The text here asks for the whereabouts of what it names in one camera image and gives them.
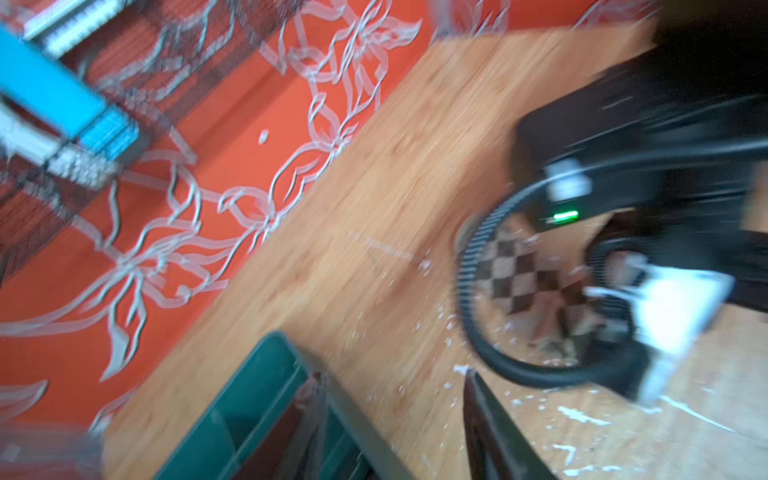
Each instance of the wire rack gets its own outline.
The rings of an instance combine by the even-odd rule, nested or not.
[[[138,0],[61,62],[129,113],[151,141],[255,53],[302,2]],[[76,136],[61,148],[77,142]],[[0,152],[0,285],[98,194],[49,173],[47,164]]]

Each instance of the blue object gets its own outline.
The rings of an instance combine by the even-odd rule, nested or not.
[[[116,159],[139,137],[120,108],[34,45],[0,28],[0,93],[92,154]]]

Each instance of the white connector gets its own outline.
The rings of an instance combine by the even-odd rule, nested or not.
[[[664,393],[677,367],[704,327],[728,299],[734,278],[709,270],[640,266],[640,286],[619,290],[585,287],[586,296],[616,296],[631,304],[634,338],[650,347],[650,365],[638,389],[637,403],[651,407]]]

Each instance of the debris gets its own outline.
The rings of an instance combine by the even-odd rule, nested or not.
[[[720,423],[717,423],[714,420],[710,420],[707,417],[705,417],[704,415],[701,415],[699,412],[694,412],[693,410],[690,409],[690,407],[688,406],[687,403],[682,403],[682,402],[678,402],[677,400],[672,400],[670,397],[668,397],[666,395],[662,395],[659,398],[664,400],[666,403],[669,403],[674,408],[680,409],[680,410],[686,412],[688,415],[692,415],[692,416],[696,417],[699,420],[704,420],[705,422],[711,423],[712,425],[715,425],[716,427],[720,427],[723,430],[727,430],[728,432],[736,433],[736,430],[731,429],[729,427],[726,427],[725,425],[721,425]]]
[[[463,376],[467,376],[467,372],[469,371],[469,365],[454,365],[453,371],[456,373],[461,373]]]
[[[605,420],[593,419],[592,417],[584,414],[584,412],[579,412],[577,409],[569,409],[564,406],[559,406],[558,410],[562,412],[563,415],[567,416],[569,419],[576,420],[577,422],[594,423],[597,426],[606,426],[606,425],[613,424],[613,422],[606,422]]]
[[[565,459],[565,466],[569,466],[571,462],[574,460],[574,455],[576,455],[576,447],[573,445],[553,445],[553,449],[557,450],[565,450],[568,452],[568,457]]]
[[[567,477],[578,477],[578,474],[582,472],[594,472],[594,465],[587,465],[586,467],[576,468],[575,470],[563,470],[563,473]]]

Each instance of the white floral pattern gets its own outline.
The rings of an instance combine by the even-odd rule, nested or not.
[[[38,402],[48,388],[48,380],[31,385],[0,386],[0,423],[13,420]]]
[[[209,2],[208,11],[215,4],[216,0]],[[387,51],[409,45],[421,28],[421,22],[405,23],[391,18],[391,5],[392,0],[371,1],[358,15],[345,1],[331,0],[326,4],[312,0],[293,20],[283,25],[278,35],[277,50],[267,43],[262,44],[260,54],[281,72],[287,68],[294,69],[306,80],[312,94],[307,108],[311,141],[299,146],[288,157],[273,178],[269,191],[241,186],[218,193],[202,187],[193,173],[196,163],[194,153],[178,132],[172,130],[170,137],[177,150],[149,151],[139,160],[140,164],[165,164],[166,178],[130,170],[110,186],[110,234],[103,235],[83,217],[76,217],[72,223],[90,239],[94,250],[106,256],[114,266],[62,308],[34,318],[0,323],[0,337],[61,335],[105,321],[111,356],[101,375],[103,382],[117,375],[134,358],[142,330],[149,320],[147,302],[163,309],[173,309],[186,305],[193,296],[226,287],[228,267],[235,254],[241,250],[249,253],[280,225],[301,199],[306,185],[314,182],[351,141],[359,125],[356,116],[367,108],[379,106],[381,85],[388,70]],[[195,18],[200,21],[204,16],[201,14]],[[303,27],[306,16],[327,21],[343,20],[348,26],[338,31],[323,50],[308,44]],[[299,45],[286,50],[283,36],[289,24],[298,33]],[[343,47],[341,55],[336,53],[338,46]],[[363,57],[376,60],[372,71],[363,63]],[[169,68],[172,63],[164,62],[164,68]],[[156,67],[156,61],[140,62],[130,66],[130,71],[123,69],[117,77],[105,79],[103,85],[116,88],[120,79],[130,76],[131,72]],[[327,93],[323,91],[323,85],[339,82],[346,92],[345,112],[335,112],[328,107]],[[151,97],[144,93],[144,100]],[[138,110],[147,106],[142,103],[142,98],[134,99]],[[328,122],[330,129],[324,131],[317,127],[318,117]],[[117,192],[123,184],[164,191],[170,208],[166,217],[148,222],[133,247],[127,250],[115,246],[121,229]],[[242,228],[240,235],[222,238],[203,234],[201,211],[204,204],[212,204],[217,214],[230,215],[235,219]],[[156,238],[158,233],[163,234],[161,238],[147,241],[148,237]],[[190,247],[196,252],[188,253]],[[162,289],[168,281],[169,268],[182,269],[196,281],[182,283],[174,295],[167,295]],[[119,307],[126,304],[127,313],[120,316],[122,309]]]

